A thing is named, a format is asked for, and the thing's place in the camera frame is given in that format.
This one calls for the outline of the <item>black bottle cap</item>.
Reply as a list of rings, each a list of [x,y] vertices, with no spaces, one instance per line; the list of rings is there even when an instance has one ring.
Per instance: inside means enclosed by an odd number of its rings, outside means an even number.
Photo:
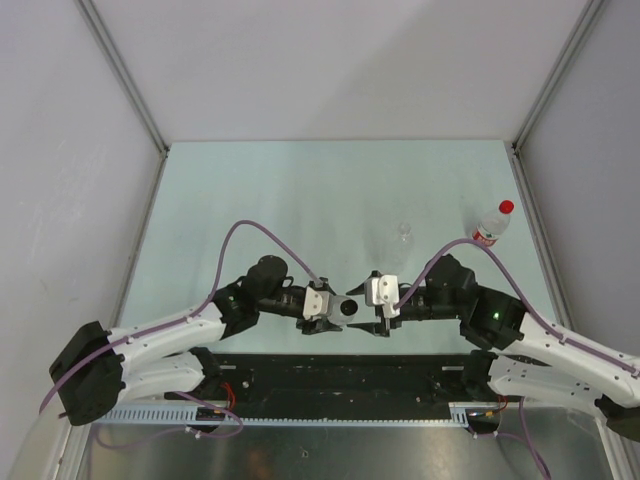
[[[346,299],[340,304],[341,315],[345,318],[354,316],[358,311],[358,303],[352,299]]]

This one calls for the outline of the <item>short clear bottle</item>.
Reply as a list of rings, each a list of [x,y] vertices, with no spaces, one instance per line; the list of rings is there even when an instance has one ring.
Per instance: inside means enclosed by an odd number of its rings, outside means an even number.
[[[337,326],[348,325],[354,320],[358,308],[358,303],[351,297],[343,295],[332,296],[329,302],[327,319]]]

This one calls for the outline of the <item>clear bottle red label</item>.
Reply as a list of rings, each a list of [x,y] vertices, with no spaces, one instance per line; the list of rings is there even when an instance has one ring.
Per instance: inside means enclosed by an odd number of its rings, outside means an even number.
[[[499,206],[486,213],[472,231],[471,238],[486,247],[493,247],[509,227],[512,213],[502,214]]]

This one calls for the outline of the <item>red bottle cap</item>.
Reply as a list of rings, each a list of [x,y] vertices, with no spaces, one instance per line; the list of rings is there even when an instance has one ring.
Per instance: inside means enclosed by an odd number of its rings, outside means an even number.
[[[504,200],[499,205],[499,211],[504,215],[510,215],[515,208],[515,205],[510,200]]]

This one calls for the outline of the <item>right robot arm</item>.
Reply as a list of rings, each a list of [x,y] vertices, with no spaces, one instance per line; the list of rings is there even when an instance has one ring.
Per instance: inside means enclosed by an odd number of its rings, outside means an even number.
[[[541,317],[519,294],[479,285],[452,255],[433,261],[417,286],[374,271],[349,293],[363,296],[377,317],[358,329],[378,337],[406,322],[458,320],[475,347],[461,376],[469,399],[495,393],[558,404],[638,441],[639,359]]]

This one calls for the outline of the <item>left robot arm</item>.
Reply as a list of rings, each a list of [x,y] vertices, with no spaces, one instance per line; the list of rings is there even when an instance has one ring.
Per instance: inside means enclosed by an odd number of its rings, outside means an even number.
[[[341,331],[358,310],[327,279],[297,286],[286,262],[264,256],[245,275],[217,290],[204,305],[175,320],[107,330],[80,327],[49,368],[64,416],[73,426],[92,423],[116,405],[181,393],[207,400],[221,387],[208,345],[254,327],[261,313],[293,318],[305,335]]]

